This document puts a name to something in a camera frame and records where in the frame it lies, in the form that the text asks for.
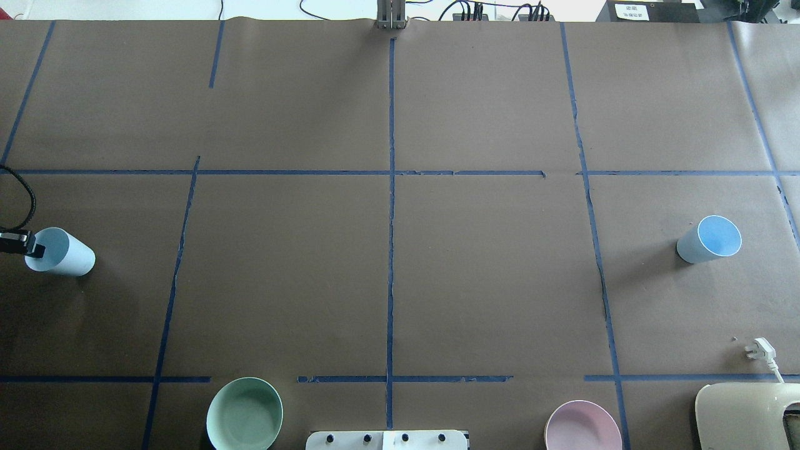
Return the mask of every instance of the bowl rim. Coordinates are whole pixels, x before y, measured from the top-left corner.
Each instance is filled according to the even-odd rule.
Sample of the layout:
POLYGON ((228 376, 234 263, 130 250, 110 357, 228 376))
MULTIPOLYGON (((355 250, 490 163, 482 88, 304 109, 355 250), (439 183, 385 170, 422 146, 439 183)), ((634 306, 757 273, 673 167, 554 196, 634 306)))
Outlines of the bowl rim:
POLYGON ((591 405, 593 407, 596 407, 598 410, 604 412, 606 414, 606 416, 608 417, 608 419, 611 421, 611 423, 614 424, 614 428, 617 430, 617 434, 619 435, 620 443, 622 442, 622 434, 619 431, 619 425, 617 425, 617 421, 614 420, 613 416, 608 411, 606 411, 606 409, 604 407, 600 406, 599 404, 596 404, 595 402, 591 402, 589 400, 570 400, 570 401, 562 404, 558 408, 555 408, 553 413, 550 414, 550 417, 547 419, 547 423, 545 424, 545 447, 547 447, 547 431, 550 429, 550 422, 553 420, 553 417, 555 417, 555 415, 558 414, 558 412, 561 411, 563 408, 566 408, 571 404, 589 404, 589 405, 591 405))
POLYGON ((241 383, 244 380, 257 380, 257 381, 260 381, 262 384, 265 384, 266 387, 269 388, 269 390, 272 392, 272 394, 274 394, 275 398, 278 399, 278 406, 281 408, 280 409, 280 412, 281 412, 280 420, 278 422, 277 429, 275 430, 275 437, 272 439, 272 442, 269 442, 268 445, 264 447, 264 450, 267 450, 272 444, 275 443, 275 440, 278 438, 278 434, 280 434, 281 428, 283 427, 283 400, 281 399, 281 396, 278 393, 278 389, 275 389, 275 386, 273 386, 272 384, 270 384, 266 380, 262 380, 261 378, 258 378, 257 376, 243 376, 242 378, 237 378, 236 380, 232 380, 232 381, 228 382, 227 384, 225 384, 225 386, 222 386, 219 389, 219 391, 217 391, 217 393, 214 394, 214 398, 211 400, 211 404, 209 404, 209 406, 208 406, 208 412, 206 413, 206 434, 208 435, 208 439, 211 441, 211 445, 213 445, 214 448, 216 448, 217 450, 226 450, 226 449, 225 448, 220 448, 220 445, 222 445, 222 444, 220 444, 219 442, 214 442, 214 436, 211 435, 211 428, 209 427, 209 420, 210 420, 211 411, 216 409, 216 408, 219 408, 219 403, 221 402, 220 395, 225 390, 230 389, 230 387, 232 385, 237 384, 237 383, 241 383))

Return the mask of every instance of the white power plug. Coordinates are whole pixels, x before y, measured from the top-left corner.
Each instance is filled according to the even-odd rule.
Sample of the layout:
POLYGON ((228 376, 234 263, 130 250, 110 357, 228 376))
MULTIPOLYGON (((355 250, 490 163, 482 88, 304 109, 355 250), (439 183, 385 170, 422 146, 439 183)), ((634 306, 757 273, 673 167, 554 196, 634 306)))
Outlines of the white power plug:
POLYGON ((765 360, 766 366, 770 368, 772 373, 778 378, 779 383, 783 383, 781 372, 778 371, 778 365, 775 363, 775 348, 770 344, 770 341, 764 338, 755 338, 751 345, 745 346, 747 357, 752 360, 765 360))

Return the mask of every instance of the bowl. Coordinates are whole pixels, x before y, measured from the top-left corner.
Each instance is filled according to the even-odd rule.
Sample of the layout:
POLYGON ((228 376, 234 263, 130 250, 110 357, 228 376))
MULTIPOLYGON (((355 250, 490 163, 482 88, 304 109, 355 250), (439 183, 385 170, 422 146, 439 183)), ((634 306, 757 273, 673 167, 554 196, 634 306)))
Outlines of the bowl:
POLYGON ((217 450, 266 450, 283 424, 278 391, 260 378, 233 380, 217 392, 206 416, 206 430, 217 450))
POLYGON ((622 450, 617 423, 605 409, 586 400, 556 408, 545 426, 547 450, 622 450))

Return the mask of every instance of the pink bowl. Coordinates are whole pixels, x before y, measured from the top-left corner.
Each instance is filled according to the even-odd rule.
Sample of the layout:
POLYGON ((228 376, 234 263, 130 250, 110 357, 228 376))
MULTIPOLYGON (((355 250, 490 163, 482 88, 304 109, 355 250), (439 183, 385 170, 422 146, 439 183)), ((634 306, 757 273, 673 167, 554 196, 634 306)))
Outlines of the pink bowl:
POLYGON ((547 450, 622 450, 617 423, 605 409, 586 400, 556 408, 545 426, 547 450))

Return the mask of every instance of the blue tape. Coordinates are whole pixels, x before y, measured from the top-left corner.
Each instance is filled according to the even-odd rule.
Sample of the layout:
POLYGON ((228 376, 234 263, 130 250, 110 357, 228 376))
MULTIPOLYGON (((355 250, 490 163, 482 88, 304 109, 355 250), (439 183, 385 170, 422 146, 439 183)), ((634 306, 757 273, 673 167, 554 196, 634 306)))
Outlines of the blue tape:
POLYGON ((386 377, 375 376, 299 376, 298 383, 385 383, 386 377))
MULTIPOLYGON (((511 375, 444 375, 415 376, 394 375, 392 383, 505 383, 511 375)), ((374 376, 299 376, 298 383, 385 383, 386 377, 374 376)))
POLYGON ((152 383, 152 376, 0 376, 0 383, 152 383))
POLYGON ((589 176, 597 175, 676 175, 676 176, 772 176, 771 171, 589 171, 589 176))
POLYGON ((0 159, 0 164, 6 163, 6 160, 8 159, 8 154, 9 152, 11 152, 11 146, 14 145, 14 136, 17 135, 17 128, 19 128, 19 123, 22 120, 22 114, 25 112, 25 106, 28 104, 30 91, 34 88, 34 81, 36 81, 36 76, 39 74, 39 68, 42 67, 42 61, 45 58, 45 52, 47 52, 47 46, 50 44, 50 38, 53 36, 54 28, 55 28, 55 20, 51 20, 50 28, 47 29, 47 35, 45 36, 45 42, 42 43, 42 49, 39 51, 39 57, 36 59, 36 66, 34 66, 33 73, 30 74, 28 87, 25 88, 25 94, 22 96, 22 101, 19 103, 17 118, 14 119, 14 125, 11 126, 11 132, 9 133, 8 140, 6 141, 6 149, 2 152, 2 158, 0 159))
POLYGON ((390 175, 390 171, 307 171, 307 170, 222 170, 205 169, 198 172, 200 175, 390 175))
POLYGON ((386 295, 386 429, 394 427, 394 44, 389 40, 389 280, 386 295))
POLYGON ((545 178, 543 171, 396 171, 396 175, 527 175, 545 178))
POLYGON ((747 82, 747 76, 745 75, 744 66, 742 66, 742 60, 739 57, 739 48, 736 44, 736 37, 734 36, 734 28, 731 22, 726 23, 728 25, 728 37, 730 38, 730 46, 733 47, 734 50, 734 60, 736 61, 736 68, 739 71, 739 77, 742 79, 742 85, 745 88, 745 93, 747 94, 747 102, 750 103, 750 109, 753 111, 753 117, 755 119, 756 127, 758 128, 758 135, 761 136, 761 143, 764 146, 764 151, 766 151, 766 158, 770 161, 770 167, 772 168, 773 175, 775 177, 775 183, 778 185, 778 192, 781 195, 781 200, 783 201, 783 210, 786 212, 786 218, 789 220, 789 226, 792 229, 792 236, 794 237, 794 244, 797 246, 798 250, 800 250, 800 235, 798 234, 797 224, 794 221, 794 214, 792 213, 792 208, 789 207, 789 200, 786 198, 786 190, 783 189, 783 183, 781 182, 781 176, 778 172, 778 165, 775 164, 775 158, 772 154, 772 148, 770 147, 770 142, 766 138, 766 133, 764 132, 764 126, 761 122, 761 115, 758 113, 758 108, 755 106, 755 101, 753 100, 753 93, 750 91, 750 83, 747 82))
POLYGON ((511 375, 395 376, 395 383, 505 383, 511 375))
MULTIPOLYGON (((694 374, 660 374, 660 375, 587 375, 586 382, 614 382, 617 378, 630 381, 770 381, 775 380, 771 373, 694 373, 694 374)), ((800 380, 800 375, 783 375, 784 380, 800 380)))
MULTIPOLYGON (((210 376, 166 376, 162 383, 210 383, 210 376)), ((0 376, 0 383, 153 383, 152 376, 0 376)))
POLYGON ((575 98, 575 86, 572 79, 572 65, 570 64, 570 50, 566 42, 566 28, 564 22, 559 23, 561 27, 561 42, 564 47, 564 65, 566 68, 567 86, 570 88, 570 103, 572 104, 572 119, 575 128, 575 139, 580 150, 581 171, 583 177, 583 188, 586 192, 586 208, 589 211, 589 224, 592 230, 592 244, 594 246, 594 259, 600 272, 600 284, 602 287, 602 302, 606 309, 606 333, 608 335, 608 347, 611 353, 611 367, 614 370, 616 379, 615 387, 617 390, 617 404, 619 408, 620 429, 622 430, 622 442, 626 450, 630 450, 630 434, 628 433, 628 419, 625 412, 625 398, 622 394, 622 381, 619 379, 619 361, 617 359, 617 344, 614 340, 614 324, 611 321, 611 306, 608 301, 608 291, 606 289, 606 273, 603 271, 602 255, 600 254, 600 240, 598 238, 597 221, 594 217, 594 205, 592 204, 591 186, 589 184, 589 169, 586 165, 586 153, 583 148, 581 131, 578 128, 578 101, 575 98))
POLYGON ((178 242, 178 256, 175 258, 175 269, 172 274, 172 285, 170 287, 170 300, 166 306, 166 317, 164 318, 164 330, 161 334, 161 347, 158 349, 158 362, 155 366, 155 377, 153 378, 153 391, 150 393, 150 409, 147 412, 147 422, 145 423, 145 433, 142 438, 142 450, 146 450, 150 445, 150 434, 153 431, 153 418, 155 416, 155 407, 158 400, 158 385, 161 383, 161 374, 164 367, 164 355, 166 353, 166 341, 170 336, 170 321, 172 320, 172 310, 175 305, 175 294, 178 291, 178 273, 181 270, 181 261, 183 259, 183 246, 186 243, 186 225, 189 223, 189 211, 192 208, 192 201, 194 199, 194 186, 198 180, 198 167, 200 166, 200 157, 194 161, 194 169, 192 169, 192 180, 189 185, 189 195, 186 198, 186 211, 183 213, 183 225, 181 228, 181 239, 178 242))
POLYGON ((187 170, 114 170, 114 169, 21 169, 20 175, 192 175, 187 170))
POLYGON ((217 50, 214 51, 214 64, 211 65, 211 78, 208 80, 209 89, 214 89, 214 81, 217 79, 217 64, 219 63, 219 51, 222 49, 222 33, 225 31, 225 21, 219 22, 219 32, 217 33, 217 50))

